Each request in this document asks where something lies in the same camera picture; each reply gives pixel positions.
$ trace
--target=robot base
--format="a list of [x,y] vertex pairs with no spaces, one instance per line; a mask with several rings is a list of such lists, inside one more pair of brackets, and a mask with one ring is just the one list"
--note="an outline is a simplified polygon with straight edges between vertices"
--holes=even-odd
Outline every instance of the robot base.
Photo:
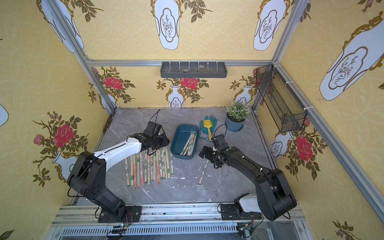
[[234,204],[220,204],[221,208],[221,220],[249,220],[252,221],[251,216],[255,216],[255,220],[262,219],[262,214],[259,212],[250,212],[249,216],[241,219],[236,216],[236,210]]
[[100,217],[99,217],[99,223],[115,223],[115,222],[126,222],[128,220],[128,223],[131,222],[139,222],[140,216],[141,216],[141,206],[125,206],[124,209],[124,218],[121,220],[117,219],[113,215],[109,214],[104,209],[101,210]]

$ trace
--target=vase illustration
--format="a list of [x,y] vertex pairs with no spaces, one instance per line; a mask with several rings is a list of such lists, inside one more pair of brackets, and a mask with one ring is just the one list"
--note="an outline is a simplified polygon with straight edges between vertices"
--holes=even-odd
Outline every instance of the vase illustration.
[[[108,98],[111,100],[111,102],[113,103],[115,108],[117,108],[118,104],[117,104],[116,100],[111,95],[109,95],[109,94],[108,94]],[[103,98],[101,99],[101,105],[103,106],[105,111],[107,111],[108,115],[111,115],[112,112],[108,111],[107,103],[105,102],[105,100]]]
[[179,5],[174,0],[156,0],[152,11],[161,45],[175,50],[179,44]]
[[252,96],[249,93],[251,88],[252,86],[244,86],[244,90],[239,95],[235,96],[235,102],[249,104],[249,102],[252,100]]
[[57,163],[61,166],[61,176],[63,179],[67,180],[74,164],[76,163],[77,157],[72,156],[68,159],[65,159],[60,155],[60,152],[57,153],[57,156],[52,161],[52,163]]
[[258,13],[259,20],[253,40],[253,48],[259,51],[264,51],[269,47],[287,11],[287,4],[284,0],[271,0],[263,5],[264,3],[265,1],[262,2]]
[[282,155],[284,155],[287,152],[288,141],[291,139],[293,139],[291,132],[287,132],[287,134],[285,135],[282,135],[282,134],[277,135],[277,137],[271,143],[271,151],[275,159],[280,158]]
[[381,66],[380,62],[384,59],[382,13],[357,28],[349,41],[345,42],[342,52],[320,84],[320,93],[325,100],[335,99],[365,72]]
[[171,86],[172,93],[168,95],[168,106],[170,108],[182,108],[184,107],[184,97],[178,90],[179,86]]
[[0,104],[0,127],[8,121],[8,112]]
[[[66,21],[71,26],[70,29],[74,33],[77,42],[79,43],[81,48],[84,48],[83,41],[81,40],[80,34],[77,30],[77,27],[73,21],[72,16],[68,10],[68,7],[64,3],[62,3],[60,0],[55,0],[55,1],[58,3],[61,12],[65,16]],[[67,47],[67,49],[70,52],[74,53],[75,49],[72,46],[72,44],[67,39],[65,39],[64,34],[63,34],[64,33],[63,29],[60,26],[56,25],[58,20],[54,17],[53,13],[51,12],[50,8],[48,7],[48,0],[38,0],[37,6],[40,8],[40,11],[44,14],[45,19],[52,26],[53,30],[55,31],[57,36],[60,38],[60,40],[64,43],[64,45]]]

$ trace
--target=wall-mounted basket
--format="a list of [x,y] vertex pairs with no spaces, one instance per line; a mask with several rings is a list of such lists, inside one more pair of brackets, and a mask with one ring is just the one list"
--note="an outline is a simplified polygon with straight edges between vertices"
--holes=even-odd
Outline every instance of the wall-mounted basket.
[[168,61],[162,62],[162,78],[226,78],[225,62],[219,61]]
[[307,112],[272,65],[257,69],[256,86],[280,132],[303,127]]

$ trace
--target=blue flower pot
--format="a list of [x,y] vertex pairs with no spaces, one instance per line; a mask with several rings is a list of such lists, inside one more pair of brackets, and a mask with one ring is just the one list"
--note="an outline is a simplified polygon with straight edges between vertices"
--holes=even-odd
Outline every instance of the blue flower pot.
[[228,130],[231,130],[232,132],[238,132],[243,128],[244,120],[242,122],[234,122],[228,118],[227,113],[225,124],[227,125]]

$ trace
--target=black wire mesh basket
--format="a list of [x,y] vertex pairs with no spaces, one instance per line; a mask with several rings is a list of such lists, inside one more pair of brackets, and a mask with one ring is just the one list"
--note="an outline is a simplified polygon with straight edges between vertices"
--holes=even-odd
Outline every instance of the black wire mesh basket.
[[280,132],[300,130],[303,127],[307,112],[272,65],[257,69],[256,86]]

